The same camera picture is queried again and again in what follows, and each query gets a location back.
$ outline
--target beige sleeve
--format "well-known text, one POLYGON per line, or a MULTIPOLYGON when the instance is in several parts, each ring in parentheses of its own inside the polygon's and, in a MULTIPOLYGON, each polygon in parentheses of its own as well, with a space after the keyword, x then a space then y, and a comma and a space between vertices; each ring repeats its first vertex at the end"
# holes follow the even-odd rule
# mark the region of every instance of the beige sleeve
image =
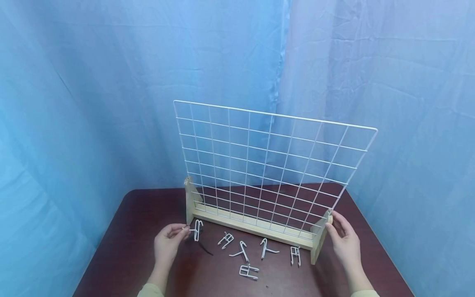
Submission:
POLYGON ((380 297, 374 290, 364 290, 354 292, 351 297, 380 297))
POLYGON ((163 294, 156 285, 145 284, 137 297, 163 297, 163 294))

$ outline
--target wire mesh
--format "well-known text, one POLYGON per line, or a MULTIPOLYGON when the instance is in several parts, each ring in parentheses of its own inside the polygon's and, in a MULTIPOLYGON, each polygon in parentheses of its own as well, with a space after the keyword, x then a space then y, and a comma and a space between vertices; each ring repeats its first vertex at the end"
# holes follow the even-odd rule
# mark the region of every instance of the wire mesh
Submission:
POLYGON ((187 174, 203 198, 195 207, 305 239, 323 227, 316 222, 336 206, 378 132, 180 100, 174 108, 187 174))

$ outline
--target white wire hook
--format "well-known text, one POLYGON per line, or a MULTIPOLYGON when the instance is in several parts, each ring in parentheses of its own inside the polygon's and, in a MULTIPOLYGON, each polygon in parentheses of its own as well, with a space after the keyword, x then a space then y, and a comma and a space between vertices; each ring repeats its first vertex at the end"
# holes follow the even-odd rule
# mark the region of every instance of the white wire hook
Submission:
POLYGON ((239 242, 239 245, 241 246, 241 251, 237 254, 234 254, 234 255, 229 255, 230 257, 235 257, 237 255, 240 255, 240 254, 244 254, 244 258, 246 259, 246 262, 249 263, 249 258, 247 257, 246 255, 246 251, 244 250, 244 247, 247 248, 247 245, 245 242, 243 242, 242 240, 239 242))
POLYGON ((262 245, 263 243, 264 243, 264 246, 262 247, 262 256, 261 256, 261 260, 262 260, 262 259, 264 259, 264 256, 266 255, 266 251, 269 251, 269 252, 271 252, 271 253, 275 253, 275 254, 276 254, 276 253, 280 253, 280 251, 279 251, 279 250, 271 250, 271 249, 268 249, 268 248, 267 248, 267 238, 264 238, 264 239, 262 239, 262 241, 261 241, 261 244, 260 244, 260 245, 262 245))
POLYGON ((255 277, 253 275, 249 275, 250 270, 258 272, 259 268, 251 267, 251 264, 241 265, 241 267, 239 268, 239 275, 242 275, 242 276, 247 277, 247 278, 252 278, 253 280, 257 280, 258 277, 255 277))
POLYGON ((225 249, 226 246, 227 246, 231 241, 234 240, 234 236, 233 236, 231 233, 224 232, 224 237, 218 242, 218 245, 220 245, 220 244, 223 242, 223 240, 226 241, 226 244, 223 245, 223 247, 222 247, 221 249, 225 249))
POLYGON ((203 227, 203 221, 202 220, 196 220, 195 221, 195 229, 190 230, 190 231, 195 231, 195 236, 194 236, 195 241, 198 241, 200 239, 200 225, 203 227))
POLYGON ((300 267, 300 247, 290 247, 290 264, 294 264, 294 257, 298 257, 298 267, 300 267))

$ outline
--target left hand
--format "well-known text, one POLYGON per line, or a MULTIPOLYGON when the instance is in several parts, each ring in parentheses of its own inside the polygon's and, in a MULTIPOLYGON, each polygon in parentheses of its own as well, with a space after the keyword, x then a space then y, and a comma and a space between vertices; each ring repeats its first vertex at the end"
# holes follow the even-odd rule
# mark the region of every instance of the left hand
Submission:
POLYGON ((190 227, 185 224, 170 224, 165 226, 155 237, 155 266, 170 269, 178 246, 190 235, 190 227))

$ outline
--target blue fabric backdrop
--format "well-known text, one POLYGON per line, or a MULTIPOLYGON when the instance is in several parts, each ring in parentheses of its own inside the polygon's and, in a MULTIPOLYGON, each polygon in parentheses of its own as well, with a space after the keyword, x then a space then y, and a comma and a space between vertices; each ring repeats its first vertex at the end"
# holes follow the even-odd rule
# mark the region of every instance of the blue fabric backdrop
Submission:
POLYGON ((474 295, 474 16, 468 0, 291 7, 277 112, 379 129, 348 190, 416 296, 474 295))
POLYGON ((174 99, 275 110, 286 1, 0 3, 0 296, 71 296, 122 197, 182 187, 174 99))
POLYGON ((378 128, 351 195, 417 296, 472 295, 474 15, 468 0, 3 1, 0 295, 72 295, 128 191, 182 186, 174 99, 378 128))

